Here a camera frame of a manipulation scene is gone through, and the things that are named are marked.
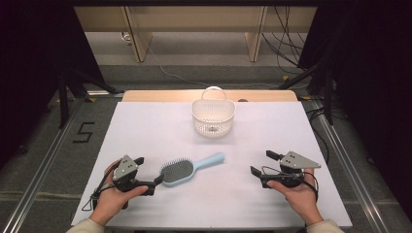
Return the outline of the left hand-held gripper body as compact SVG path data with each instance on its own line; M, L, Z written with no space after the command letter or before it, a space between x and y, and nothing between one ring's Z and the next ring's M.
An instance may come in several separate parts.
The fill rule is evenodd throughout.
M141 182L136 179L139 166L134 162L134 159L125 155L115 169L113 183L122 192L128 192L138 186L146 186L148 189L143 193L143 196L152 196L155 194L155 183Z

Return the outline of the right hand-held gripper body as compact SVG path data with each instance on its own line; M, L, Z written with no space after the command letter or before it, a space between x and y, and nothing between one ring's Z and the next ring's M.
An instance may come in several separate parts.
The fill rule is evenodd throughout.
M268 188L267 183L269 181L279 182L288 188L297 187L304 181L305 169L318 169L322 167L318 162L294 151L289 151L282 155L283 158L278 161L281 171L277 175L263 174L260 177L263 188Z

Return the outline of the light blue hairbrush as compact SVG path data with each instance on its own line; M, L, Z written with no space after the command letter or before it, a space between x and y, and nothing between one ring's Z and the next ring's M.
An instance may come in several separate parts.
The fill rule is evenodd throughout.
M165 186L175 186L190 180L199 169L208 168L224 162L225 156L218 152L193 162L189 158L178 158L164 164L159 173L163 176Z

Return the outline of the white plastic basket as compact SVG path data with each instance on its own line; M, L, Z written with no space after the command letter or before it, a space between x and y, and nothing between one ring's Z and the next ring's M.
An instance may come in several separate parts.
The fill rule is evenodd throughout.
M205 94L210 91L218 91L223 97L207 99ZM225 91L218 86L209 86L191 104L194 130L209 139L224 137L232 129L235 112L235 103L227 98Z

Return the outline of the person's left hand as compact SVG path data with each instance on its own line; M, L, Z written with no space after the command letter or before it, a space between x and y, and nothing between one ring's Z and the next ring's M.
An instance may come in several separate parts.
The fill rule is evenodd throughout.
M122 209L123 205L130 199L140 196L148 190L147 186L138 186L134 189L121 192L115 187L105 189L101 192L97 206L89 219L95 223L105 226Z

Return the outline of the person's right hand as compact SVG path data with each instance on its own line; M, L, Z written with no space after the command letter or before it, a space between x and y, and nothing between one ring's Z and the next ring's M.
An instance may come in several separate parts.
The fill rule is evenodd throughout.
M291 208L303 219L307 226L324 220L318 206L315 191L307 184L300 184L294 188L288 188L276 181L269 181L267 185L282 193Z

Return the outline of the white table cover sheet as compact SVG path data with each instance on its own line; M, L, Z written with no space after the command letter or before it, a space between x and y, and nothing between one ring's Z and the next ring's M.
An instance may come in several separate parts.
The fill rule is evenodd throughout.
M301 218L279 192L261 186L250 169L278 169L267 150L297 152L319 163L318 206L341 227L352 222L326 166L302 105L245 102L236 106L234 125L223 138L208 139L193 127L188 102L120 102L98 153L82 200L88 201L104 170L127 154L145 159L137 177L151 181L174 159L204 159L217 152L223 163L197 171L187 182L159 185L137 197L110 221L112 227L152 230L252 230L299 227Z

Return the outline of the wooden table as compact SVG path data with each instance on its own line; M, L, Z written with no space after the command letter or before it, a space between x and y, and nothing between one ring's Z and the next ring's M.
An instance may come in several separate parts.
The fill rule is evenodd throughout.
M128 90L122 102L192 102L201 97L202 89L182 90ZM234 102L296 102L297 97L291 90L253 90L229 89L224 95ZM221 98L224 95L217 91L207 91L206 98Z

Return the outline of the black stand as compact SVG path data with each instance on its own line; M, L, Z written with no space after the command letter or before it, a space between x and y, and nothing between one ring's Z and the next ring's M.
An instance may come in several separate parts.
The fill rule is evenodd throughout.
M110 94L123 93L123 90L116 89L106 84L103 80L99 81L83 71L76 69L68 69L67 71L63 71L58 76L60 128L63 128L69 121L69 100L67 90L70 90L76 98L85 98L87 96L87 91L84 87L84 83L92 83Z
M302 74L286 83L281 84L279 89L286 90L309 77L311 77L311 81L309 82L306 90L310 95L319 95L320 93L323 94L326 120L330 125L333 125L331 117L332 78L331 72L326 65L322 65L318 62Z

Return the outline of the black curtain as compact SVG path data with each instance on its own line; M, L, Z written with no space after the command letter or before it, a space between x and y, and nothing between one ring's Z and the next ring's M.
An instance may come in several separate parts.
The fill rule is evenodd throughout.
M0 0L0 169L62 87L105 81L71 0Z
M368 155L412 220L412 0L314 0L307 67L349 19L330 59L336 94Z

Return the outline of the beige wooden furniture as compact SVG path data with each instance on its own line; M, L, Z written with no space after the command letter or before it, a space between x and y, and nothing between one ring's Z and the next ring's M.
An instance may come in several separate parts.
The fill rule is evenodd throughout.
M77 7L85 32L127 32L142 62L155 32L240 32L250 60L258 60L261 34L307 33L315 7Z

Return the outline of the metal floor rail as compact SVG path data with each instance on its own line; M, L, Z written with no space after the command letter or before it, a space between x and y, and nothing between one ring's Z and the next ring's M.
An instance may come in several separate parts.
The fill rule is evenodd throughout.
M32 176L28 187L22 192L18 198L18 202L5 226L0 230L0 233L18 233L24 220L26 219L30 208L32 207L35 198L42 187L45 178L50 171L60 149L66 139L67 133L70 130L71 123L76 116L79 108L83 105L83 99L75 99L70 110L72 113L66 121L58 128L53 138L47 153L44 155L42 162L39 164L36 173Z
M326 118L326 108L320 100L315 100L312 106L318 111L318 113L314 115L314 118L317 117L319 119L322 131L325 134L325 136L319 134L319 137L323 140L327 148L326 164L330 165L331 155L334 154L339 160L343 175L349 182L357 198L356 203L361 206L362 213L367 218L368 225L371 227L372 232L389 233L388 225L384 221L378 205L373 200L372 193L367 189L361 173L356 168L356 162L351 159L334 125L330 124Z

